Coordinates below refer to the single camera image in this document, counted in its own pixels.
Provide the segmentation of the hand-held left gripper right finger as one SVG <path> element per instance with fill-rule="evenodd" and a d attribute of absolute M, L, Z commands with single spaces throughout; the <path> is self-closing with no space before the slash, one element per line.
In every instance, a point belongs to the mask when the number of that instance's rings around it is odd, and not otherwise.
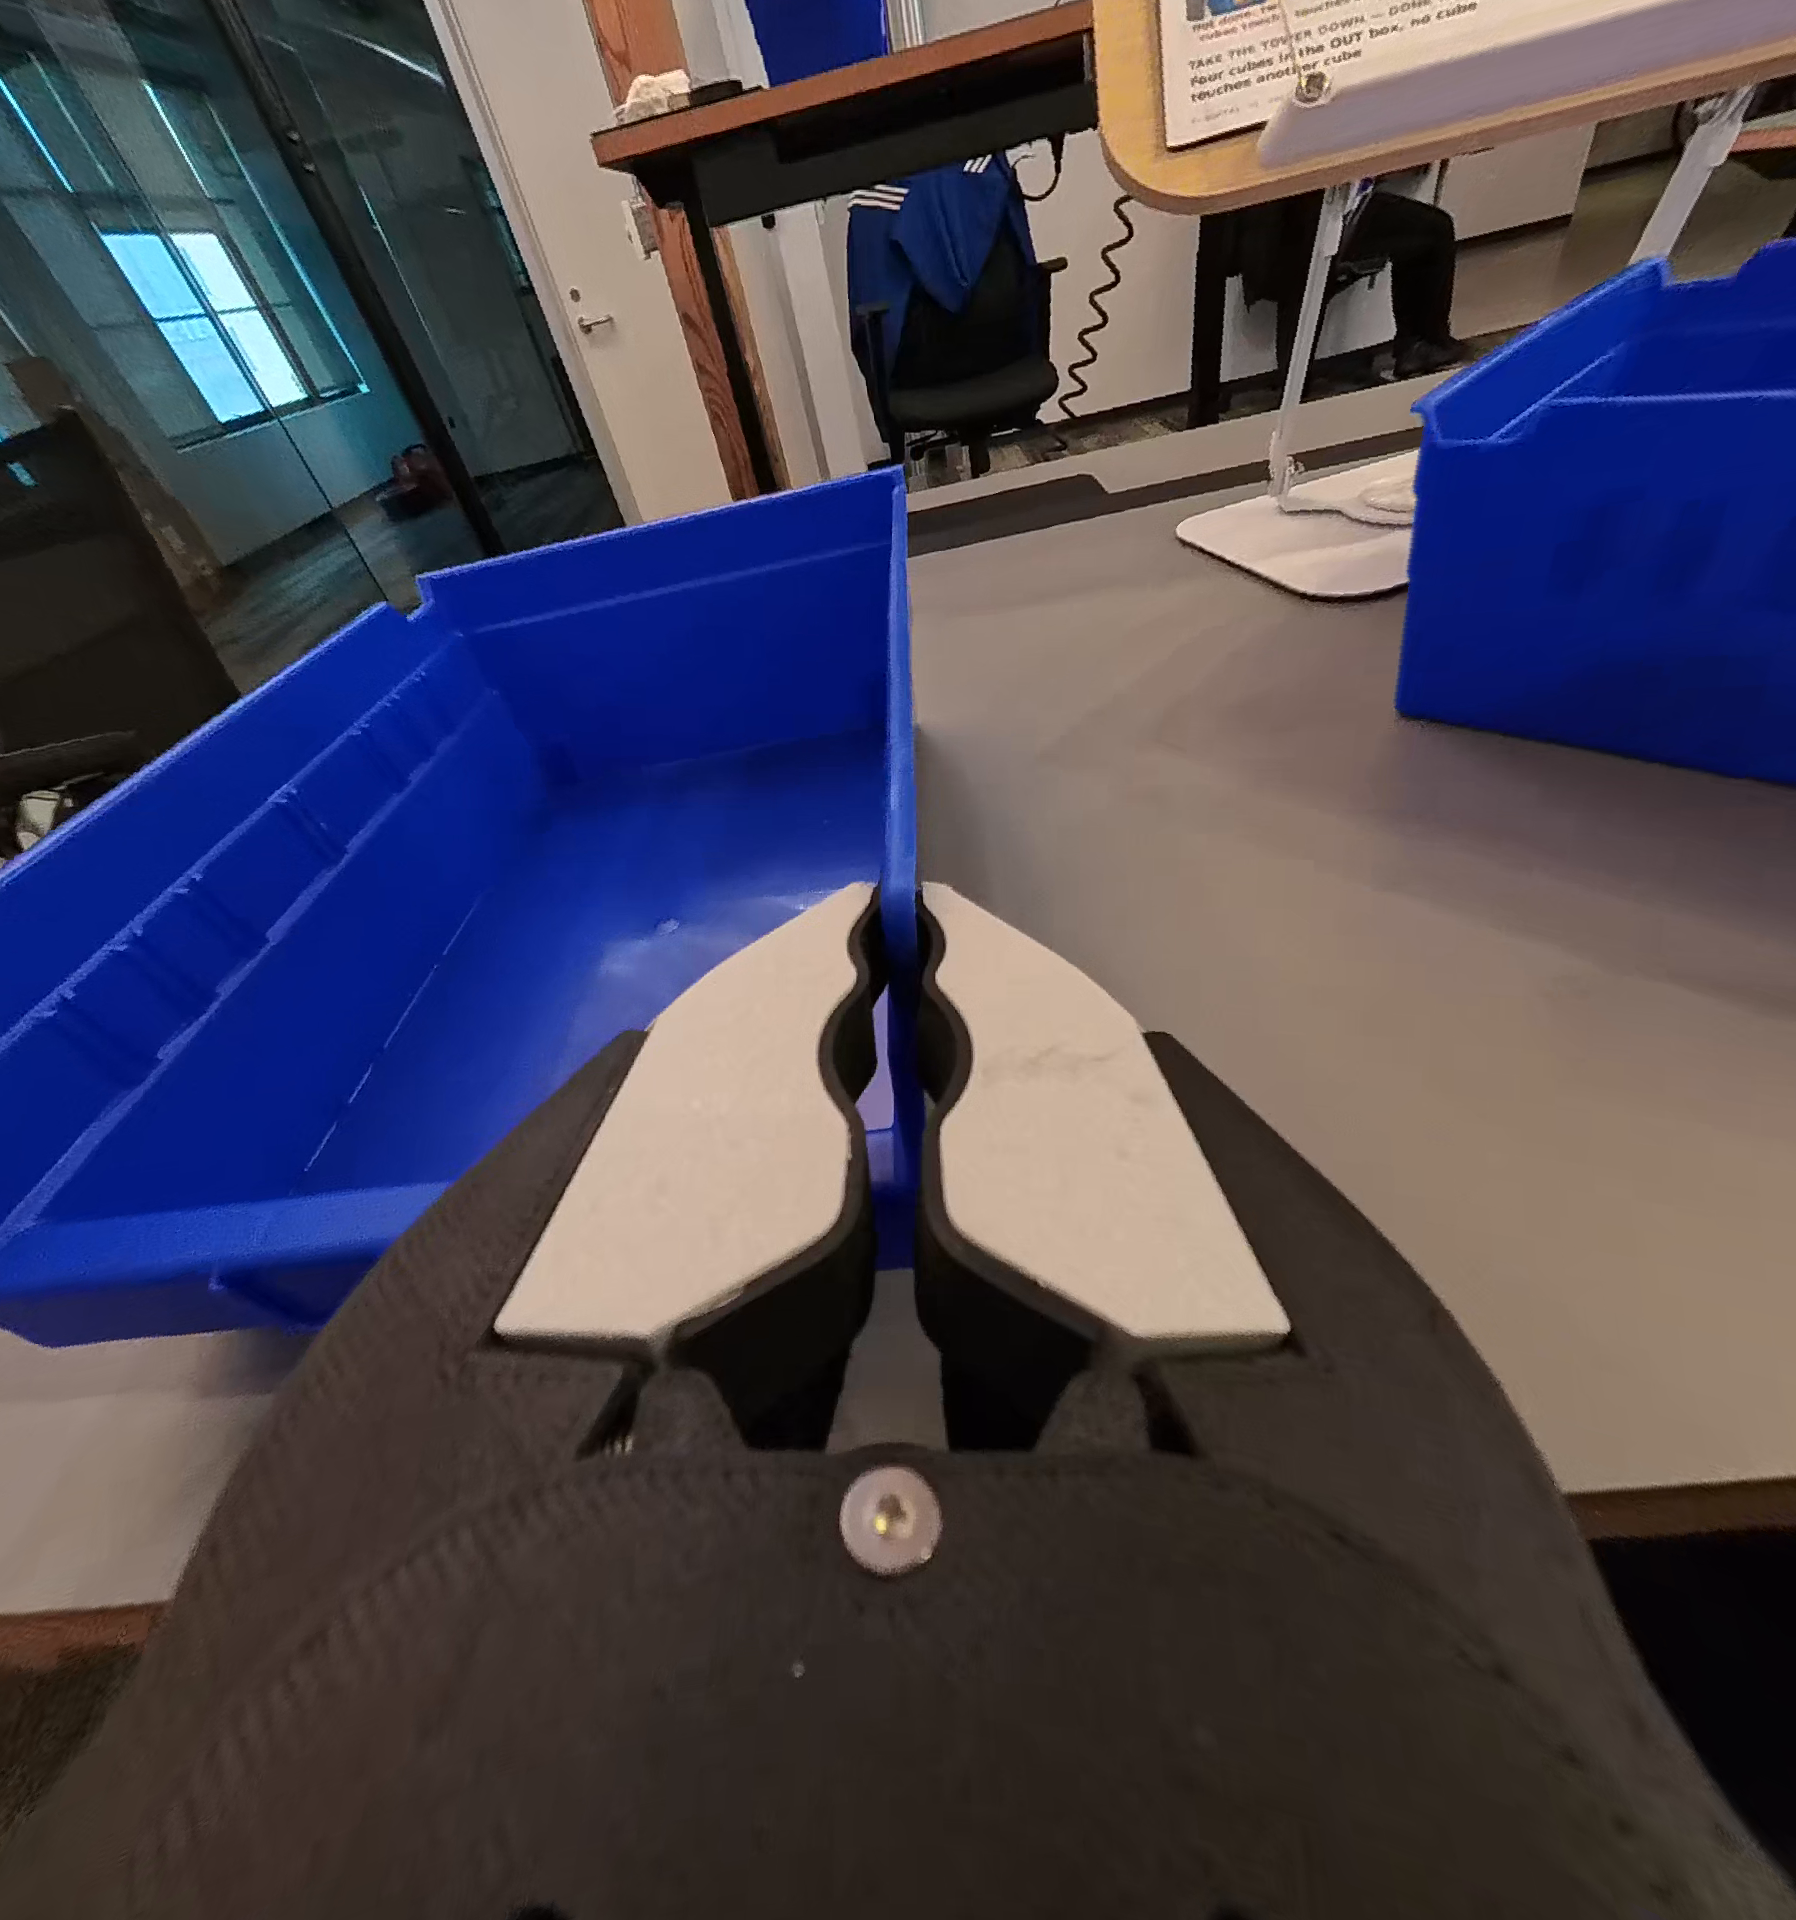
<path fill-rule="evenodd" d="M 959 1454 L 1032 1449 L 1092 1371 L 1294 1344 L 1145 1024 L 1103 982 L 924 881 L 913 1042 L 913 1280 Z"/>

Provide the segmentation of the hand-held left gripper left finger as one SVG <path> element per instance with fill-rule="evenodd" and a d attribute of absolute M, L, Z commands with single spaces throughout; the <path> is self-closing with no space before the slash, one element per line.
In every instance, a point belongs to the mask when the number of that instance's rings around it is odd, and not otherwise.
<path fill-rule="evenodd" d="M 876 881 L 846 881 L 672 995 L 494 1344 L 689 1371 L 755 1449 L 817 1454 L 876 1294 L 876 989 Z"/>

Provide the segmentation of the grey desk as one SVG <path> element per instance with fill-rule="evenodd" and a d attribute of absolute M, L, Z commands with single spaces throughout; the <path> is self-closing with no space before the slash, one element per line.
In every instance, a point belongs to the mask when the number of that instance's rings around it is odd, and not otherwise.
<path fill-rule="evenodd" d="M 1409 723 L 1397 631 L 1165 513 L 913 560 L 918 881 L 1317 1164 L 1585 1536 L 1796 1529 L 1796 787 Z M 299 1336 L 0 1329 L 0 1619 L 141 1641 Z"/>

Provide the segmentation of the brown standing desk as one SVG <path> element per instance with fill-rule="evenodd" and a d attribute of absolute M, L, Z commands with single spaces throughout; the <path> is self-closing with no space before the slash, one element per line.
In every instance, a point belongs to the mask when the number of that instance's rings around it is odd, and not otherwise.
<path fill-rule="evenodd" d="M 703 103 L 594 131 L 596 168 L 627 172 L 684 235 L 684 255 L 664 244 L 664 266 L 689 261 L 701 281 L 672 307 L 718 465 L 730 465 L 730 499 L 784 494 L 784 478 L 766 444 L 718 227 L 1087 126 L 1095 126 L 1092 3 L 1044 3 L 913 50 L 795 86 L 736 86 Z"/>

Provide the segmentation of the white stand with instruction board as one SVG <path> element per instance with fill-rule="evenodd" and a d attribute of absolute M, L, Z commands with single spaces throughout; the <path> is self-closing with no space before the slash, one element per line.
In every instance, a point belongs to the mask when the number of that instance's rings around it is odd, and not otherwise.
<path fill-rule="evenodd" d="M 1574 91 L 1606 86 L 1643 86 L 1669 66 L 1688 66 L 1703 76 L 1730 76 L 1643 238 L 1643 261 L 1669 261 L 1688 206 L 1703 202 L 1707 172 L 1725 168 L 1730 136 L 1752 120 L 1752 56 L 1796 37 L 1796 0 L 1489 0 L 1475 31 L 1446 43 L 1397 43 L 1392 56 L 1371 56 L 1344 73 L 1317 103 L 1275 103 L 1260 126 L 1260 168 L 1300 172 L 1300 168 L 1344 168 L 1358 153 L 1402 161 L 1402 144 L 1432 136 L 1434 126 L 1515 126 L 1544 103 L 1563 103 Z M 1336 266 L 1336 244 L 1349 235 L 1349 209 L 1365 206 L 1365 184 L 1336 176 L 1317 206 L 1317 238 L 1306 266 L 1300 298 L 1300 345 L 1281 368 L 1281 400 L 1271 419 L 1271 485 L 1265 499 L 1240 499 L 1215 513 L 1196 513 L 1175 524 L 1175 539 L 1215 567 L 1240 567 L 1260 587 L 1300 588 L 1300 597 L 1387 597 L 1409 587 L 1409 524 L 1414 524 L 1414 451 L 1392 451 L 1379 465 L 1344 465 L 1327 478 L 1300 468 L 1300 414 L 1306 414 L 1306 372 L 1317 352 L 1327 286 Z"/>

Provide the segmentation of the blue plastic bin with cubes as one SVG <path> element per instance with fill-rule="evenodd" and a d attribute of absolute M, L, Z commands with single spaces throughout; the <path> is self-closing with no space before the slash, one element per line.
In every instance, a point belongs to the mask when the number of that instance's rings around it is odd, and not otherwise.
<path fill-rule="evenodd" d="M 1414 419 L 1402 720 L 1796 785 L 1796 238 L 1622 266 Z"/>

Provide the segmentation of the black office chair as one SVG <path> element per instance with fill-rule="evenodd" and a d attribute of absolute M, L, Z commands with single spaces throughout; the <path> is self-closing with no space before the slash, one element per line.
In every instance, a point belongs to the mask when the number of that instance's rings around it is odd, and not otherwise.
<path fill-rule="evenodd" d="M 887 465 L 913 444 L 959 444 L 984 478 L 991 440 L 1032 433 L 1060 400 L 1051 281 L 1062 261 L 995 227 L 970 298 L 953 313 L 918 281 L 903 298 L 850 298 L 850 358 L 866 372 Z"/>

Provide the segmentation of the blue jacket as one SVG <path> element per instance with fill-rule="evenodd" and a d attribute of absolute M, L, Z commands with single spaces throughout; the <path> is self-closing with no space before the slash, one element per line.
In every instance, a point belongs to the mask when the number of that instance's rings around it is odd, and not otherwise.
<path fill-rule="evenodd" d="M 895 323 L 903 323 L 913 298 L 962 313 L 995 238 L 1035 266 L 1022 184 L 1002 153 L 861 184 L 846 202 L 846 307 L 887 313 Z"/>

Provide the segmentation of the white door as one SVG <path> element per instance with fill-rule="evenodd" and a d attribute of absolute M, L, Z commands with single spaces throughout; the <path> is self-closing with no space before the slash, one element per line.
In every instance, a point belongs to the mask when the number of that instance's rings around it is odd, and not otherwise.
<path fill-rule="evenodd" d="M 576 0 L 423 0 L 431 37 L 480 131 L 516 238 L 550 358 L 574 375 L 618 516 L 672 516 L 701 499 L 672 372 L 689 372 L 664 266 L 627 235 L 627 176 L 596 168 L 594 131 L 614 120 L 594 14 Z"/>

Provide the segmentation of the wood-edged white table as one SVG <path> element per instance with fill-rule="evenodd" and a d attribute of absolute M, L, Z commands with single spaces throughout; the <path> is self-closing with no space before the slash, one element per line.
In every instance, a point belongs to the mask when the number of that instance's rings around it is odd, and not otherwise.
<path fill-rule="evenodd" d="M 1207 144 L 1169 153 L 1165 144 L 1165 100 L 1156 100 L 1156 3 L 1092 3 L 1092 73 L 1095 73 L 1095 131 L 1103 131 L 1103 168 L 1120 172 L 1120 184 L 1156 209 L 1187 209 L 1187 216 L 1215 216 L 1215 209 L 1243 209 L 1243 206 L 1271 206 L 1271 202 L 1306 202 L 1327 184 L 1349 184 L 1349 176 L 1379 176 L 1379 172 L 1402 172 L 1423 161 L 1451 161 L 1451 153 L 1475 153 L 1475 144 L 1513 144 L 1553 126 L 1593 126 L 1593 120 L 1617 120 L 1635 103 L 1669 103 L 1669 100 L 1707 100 L 1730 76 L 1703 76 L 1688 66 L 1669 66 L 1643 86 L 1606 86 L 1606 91 L 1574 91 L 1563 103 L 1544 103 L 1515 126 L 1434 126 L 1432 136 L 1402 144 L 1402 161 L 1344 161 L 1344 168 L 1300 168 L 1300 172 L 1265 172 L 1260 168 L 1260 131 L 1222 131 Z M 1769 43 L 1752 56 L 1752 76 L 1785 76 L 1796 73 L 1796 37 Z"/>

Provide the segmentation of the printed instruction sheet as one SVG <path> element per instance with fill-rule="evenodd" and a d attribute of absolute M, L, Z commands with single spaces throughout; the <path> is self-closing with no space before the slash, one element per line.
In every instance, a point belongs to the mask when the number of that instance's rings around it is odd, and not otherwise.
<path fill-rule="evenodd" d="M 1344 73 L 1397 43 L 1475 31 L 1475 0 L 1156 0 L 1165 144 L 1207 144 L 1265 126 L 1275 103 L 1317 103 Z"/>

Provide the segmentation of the blue box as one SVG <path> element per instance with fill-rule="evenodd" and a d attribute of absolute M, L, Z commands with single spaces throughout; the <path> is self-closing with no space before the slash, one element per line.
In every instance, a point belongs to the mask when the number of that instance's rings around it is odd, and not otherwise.
<path fill-rule="evenodd" d="M 744 22 L 770 86 L 895 50 L 887 0 L 744 0 Z"/>

